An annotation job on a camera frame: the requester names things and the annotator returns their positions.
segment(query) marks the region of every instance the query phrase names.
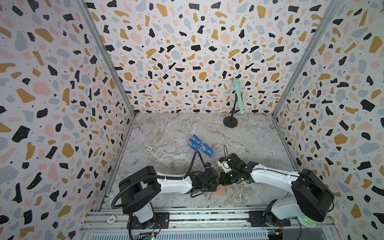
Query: metal rail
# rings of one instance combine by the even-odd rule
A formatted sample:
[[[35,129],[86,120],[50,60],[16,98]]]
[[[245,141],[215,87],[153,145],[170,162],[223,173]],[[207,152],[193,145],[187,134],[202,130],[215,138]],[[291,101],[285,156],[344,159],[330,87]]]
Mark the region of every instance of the metal rail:
[[[119,166],[120,166],[120,163],[121,163],[121,160],[122,160],[122,157],[124,155],[124,152],[125,152],[125,148],[127,147],[127,144],[128,144],[128,140],[129,140],[129,137],[131,136],[131,132],[132,132],[132,129],[133,129],[133,125],[135,123],[135,120],[136,118],[133,117],[133,119],[131,120],[131,122],[129,123],[129,129],[128,129],[128,132],[126,134],[126,136],[124,137],[124,141],[122,142],[121,144],[121,150],[119,152],[119,154],[117,155],[116,157],[116,164],[115,166],[113,167],[113,170],[111,172],[111,174],[109,175],[109,178],[107,180],[107,187],[106,187],[106,190],[104,192],[104,196],[102,198],[102,200],[99,202],[98,206],[97,206],[97,211],[100,211],[103,204],[104,204],[104,201],[105,199],[107,198],[107,196],[109,195],[111,189],[112,189],[112,185],[113,183],[115,182],[115,178],[116,178],[116,175],[118,173],[118,170],[119,170]]]
[[[293,86],[296,84],[297,80],[299,79],[302,70],[304,69],[305,65],[308,63],[308,59],[310,58],[312,53],[316,50],[315,48],[317,44],[320,42],[321,38],[323,37],[324,33],[327,30],[329,23],[332,22],[332,18],[335,16],[335,13],[339,9],[343,1],[344,0],[330,1],[328,8],[323,15],[323,19],[320,21],[319,27],[316,29],[316,32],[313,35],[311,42],[309,43],[308,47],[304,51],[303,57],[300,59],[296,70],[292,74],[292,77],[289,80],[288,84],[285,86],[285,89],[282,95],[280,96],[280,100],[277,103],[275,109],[273,110],[273,117],[276,117],[277,114],[281,111],[281,108],[285,104],[285,100],[288,98],[290,92],[292,91]]]
[[[123,101],[124,101],[124,104],[125,104],[125,107],[129,113],[129,115],[131,116],[131,118],[133,118],[135,116],[135,112],[133,111],[132,109],[132,105],[127,97],[127,94],[125,93],[125,90],[124,90],[124,87],[122,86],[121,82],[120,82],[120,78],[115,70],[115,67],[113,66],[113,63],[105,49],[105,46],[103,44],[103,42],[101,41],[101,38],[100,38],[100,34],[99,32],[97,31],[97,28],[96,28],[96,25],[94,23],[94,21],[92,20],[92,16],[91,14],[89,13],[88,11],[88,8],[85,4],[85,1],[84,0],[76,0],[76,5],[78,7],[78,10],[80,12],[80,15],[82,16],[84,22],[85,22],[85,25],[87,26],[87,29],[89,31],[89,33],[91,34],[91,37],[97,47],[97,49],[99,50],[100,52],[100,55],[101,57],[103,58],[103,61],[105,63],[105,66],[107,67],[108,71],[111,73],[112,75],[112,79],[115,83],[115,86],[117,87]]]
[[[299,168],[299,165],[297,164],[297,161],[294,157],[294,155],[291,153],[289,147],[288,147],[288,144],[287,142],[285,141],[285,138],[284,138],[284,135],[283,135],[283,132],[281,131],[281,127],[280,125],[277,123],[277,120],[274,116],[272,116],[272,121],[273,121],[273,124],[275,125],[275,128],[276,128],[276,131],[277,133],[279,134],[279,137],[280,137],[280,140],[281,142],[283,143],[283,146],[284,146],[284,149],[285,151],[287,152],[288,154],[288,157],[291,161],[291,164],[292,164],[292,167],[295,171],[297,172],[300,172],[300,168]]]
[[[223,229],[275,229],[278,227],[251,227],[247,221],[248,211],[264,211],[265,206],[255,207],[193,207],[193,208],[157,208],[155,212],[169,212],[169,228],[172,230],[223,230]],[[116,217],[116,222],[107,224],[110,215]],[[126,232],[129,216],[121,209],[110,211],[88,212],[80,232]],[[290,228],[299,228],[296,219],[290,219]],[[317,228],[335,228],[330,217],[324,222],[317,223]]]

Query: blue card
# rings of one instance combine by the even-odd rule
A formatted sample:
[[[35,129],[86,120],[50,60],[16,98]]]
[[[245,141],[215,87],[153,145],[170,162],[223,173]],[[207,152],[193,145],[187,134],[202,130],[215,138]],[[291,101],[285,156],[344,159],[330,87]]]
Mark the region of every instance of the blue card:
[[[204,143],[204,145],[202,146],[201,150],[209,157],[209,158],[212,158],[212,156],[214,155],[215,151],[210,148],[207,144]]]
[[[192,140],[195,141],[199,145],[199,147],[203,145],[203,141],[201,141],[200,138],[198,138],[196,135],[192,136]]]
[[[192,139],[189,139],[188,146],[195,151],[197,151],[200,148],[200,146],[195,141],[193,141]]]

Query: robotic arm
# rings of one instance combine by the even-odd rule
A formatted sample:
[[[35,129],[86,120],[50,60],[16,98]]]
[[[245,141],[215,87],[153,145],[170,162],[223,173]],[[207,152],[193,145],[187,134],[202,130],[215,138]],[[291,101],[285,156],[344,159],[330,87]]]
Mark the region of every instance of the robotic arm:
[[[218,161],[223,172],[220,184],[229,185],[239,181],[266,183],[284,189],[294,197],[273,200],[264,211],[266,223],[275,225],[287,217],[307,216],[322,222],[333,204],[333,193],[310,170],[288,172],[265,167],[257,162],[245,164],[231,153]]]
[[[196,151],[184,176],[162,174],[156,172],[153,166],[147,166],[125,178],[119,183],[120,193],[112,201],[111,207],[122,207],[124,214],[134,214],[144,229],[156,220],[150,201],[160,192],[178,192],[196,197],[204,192],[215,192],[219,184],[230,185],[241,181],[270,184],[294,195],[288,199],[270,202],[264,211],[265,222],[269,225],[275,225],[287,217],[304,215],[322,222],[333,203],[332,192],[310,170],[287,172],[256,162],[245,164],[236,154],[231,153],[218,161],[223,169],[219,177],[211,164],[203,161],[203,172],[191,172],[196,153],[201,158]],[[120,197],[121,205],[115,205]]]

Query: microphone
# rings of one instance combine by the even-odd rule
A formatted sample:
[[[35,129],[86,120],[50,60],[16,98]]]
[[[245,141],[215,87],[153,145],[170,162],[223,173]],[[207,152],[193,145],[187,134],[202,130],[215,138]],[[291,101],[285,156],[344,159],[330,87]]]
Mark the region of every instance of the microphone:
[[[240,81],[239,79],[235,78],[233,80],[233,87],[235,88],[235,93],[237,95],[237,106],[239,107],[240,109],[240,114],[243,114],[244,113],[244,109],[243,109],[243,99],[241,97],[241,91],[240,91]]]

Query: black round base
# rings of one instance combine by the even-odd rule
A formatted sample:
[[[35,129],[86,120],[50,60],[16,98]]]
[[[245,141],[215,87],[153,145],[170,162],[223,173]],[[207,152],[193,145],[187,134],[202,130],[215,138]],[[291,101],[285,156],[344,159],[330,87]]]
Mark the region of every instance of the black round base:
[[[223,124],[227,127],[236,127],[237,126],[237,119],[235,117],[227,116],[223,120]]]

